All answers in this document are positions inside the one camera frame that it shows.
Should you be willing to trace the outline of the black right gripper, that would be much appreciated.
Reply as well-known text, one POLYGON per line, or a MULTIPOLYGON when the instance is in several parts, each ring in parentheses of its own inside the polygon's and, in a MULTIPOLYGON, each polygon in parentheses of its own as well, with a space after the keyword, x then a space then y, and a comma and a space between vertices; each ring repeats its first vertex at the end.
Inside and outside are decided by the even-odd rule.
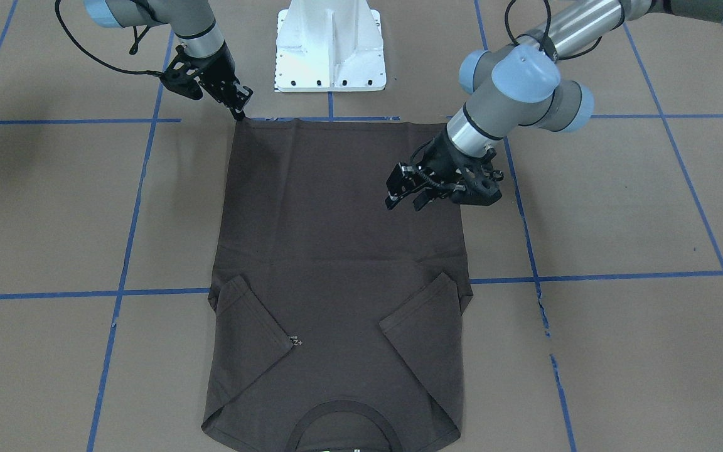
POLYGON ((243 121, 246 117, 245 106, 254 92, 236 77, 235 64, 227 44, 223 44, 215 54, 204 58, 187 54, 181 44, 176 51, 172 62, 161 74, 164 88, 191 100, 200 100, 204 94, 208 94, 232 111, 234 121, 243 121))

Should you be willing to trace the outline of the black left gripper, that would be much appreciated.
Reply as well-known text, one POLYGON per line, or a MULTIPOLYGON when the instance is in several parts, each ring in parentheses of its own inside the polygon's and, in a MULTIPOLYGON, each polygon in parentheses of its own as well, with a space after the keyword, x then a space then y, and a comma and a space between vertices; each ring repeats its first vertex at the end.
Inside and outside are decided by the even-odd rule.
POLYGON ((434 200, 448 198, 454 204, 490 206, 502 198, 500 182, 504 173, 494 169, 493 149, 485 149, 483 157, 475 158, 454 146, 445 129, 419 146, 407 162, 397 163, 385 186, 385 206, 393 210, 409 195, 414 210, 425 208, 434 200))

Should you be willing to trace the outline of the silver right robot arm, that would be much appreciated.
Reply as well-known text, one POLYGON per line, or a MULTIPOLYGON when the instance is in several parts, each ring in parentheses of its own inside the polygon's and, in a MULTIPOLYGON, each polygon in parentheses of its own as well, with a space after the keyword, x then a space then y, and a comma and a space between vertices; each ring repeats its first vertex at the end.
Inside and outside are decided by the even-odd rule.
POLYGON ((103 28, 140 28, 135 41, 155 26, 169 25, 179 44, 163 72, 148 71, 165 89, 188 99, 208 94, 236 121, 244 120, 253 91, 236 73, 232 54, 207 1, 85 1, 86 12, 103 28))

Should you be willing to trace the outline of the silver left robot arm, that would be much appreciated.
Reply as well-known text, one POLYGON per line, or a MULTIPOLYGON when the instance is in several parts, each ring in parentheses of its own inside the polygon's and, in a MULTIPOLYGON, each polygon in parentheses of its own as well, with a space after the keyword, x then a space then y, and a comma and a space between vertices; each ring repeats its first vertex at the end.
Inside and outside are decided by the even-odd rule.
POLYGON ((493 167, 496 146, 517 127, 573 132, 590 120, 590 89, 560 74, 560 61, 592 51, 603 35, 649 13, 723 25, 723 1, 575 1, 557 14, 546 12, 536 28, 508 31, 498 51, 471 52, 459 68, 469 95, 444 129, 394 166, 385 206, 413 195, 422 210, 434 200, 490 206, 501 197, 504 174, 493 167))

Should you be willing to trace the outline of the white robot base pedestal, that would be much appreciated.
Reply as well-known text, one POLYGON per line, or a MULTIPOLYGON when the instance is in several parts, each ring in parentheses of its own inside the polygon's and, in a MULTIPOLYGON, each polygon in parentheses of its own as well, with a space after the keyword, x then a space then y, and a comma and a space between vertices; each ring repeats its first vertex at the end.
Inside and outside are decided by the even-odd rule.
POLYGON ((276 92, 387 86, 381 15, 367 1, 292 1, 278 12, 276 26, 276 92))

